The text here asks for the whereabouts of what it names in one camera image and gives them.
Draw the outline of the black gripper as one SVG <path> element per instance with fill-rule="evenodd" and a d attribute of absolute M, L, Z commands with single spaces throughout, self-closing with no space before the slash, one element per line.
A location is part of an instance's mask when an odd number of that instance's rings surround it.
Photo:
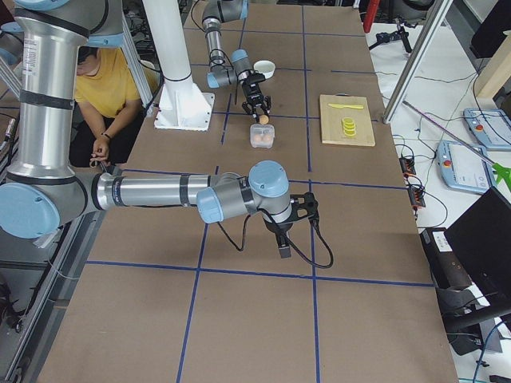
<path fill-rule="evenodd" d="M 266 228 L 275 234 L 279 255 L 282 259 L 288 259 L 291 257 L 291 244 L 287 237 L 287 232 L 291 230 L 293 222 L 281 222 L 277 223 L 275 220 L 271 221 L 268 217 L 264 217 L 263 221 Z"/>
<path fill-rule="evenodd" d="M 264 75 L 249 75 L 241 81 L 242 90 L 244 92 L 245 101 L 242 108 L 247 115 L 252 116 L 254 120 L 259 119 L 257 108 L 263 110 L 263 114 L 268 116 L 271 111 L 271 97 L 264 96 L 260 90 L 259 84 L 266 80 Z"/>

